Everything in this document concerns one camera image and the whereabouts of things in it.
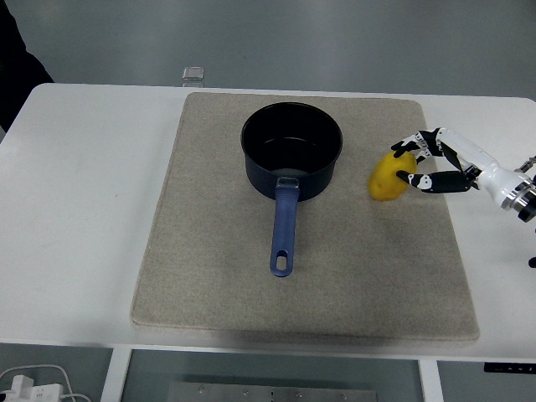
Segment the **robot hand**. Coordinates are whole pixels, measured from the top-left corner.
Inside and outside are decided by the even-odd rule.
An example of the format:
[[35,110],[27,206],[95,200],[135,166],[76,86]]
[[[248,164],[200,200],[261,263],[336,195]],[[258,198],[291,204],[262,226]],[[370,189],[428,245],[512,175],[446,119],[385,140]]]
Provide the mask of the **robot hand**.
[[535,214],[535,183],[525,173],[510,171],[494,157],[461,134],[440,127],[434,131],[418,131],[395,143],[391,149],[399,158],[416,151],[416,161],[444,157],[456,169],[429,174],[399,170],[396,176],[423,193],[462,193],[471,188],[487,191],[502,209],[513,209],[519,218],[529,221]]

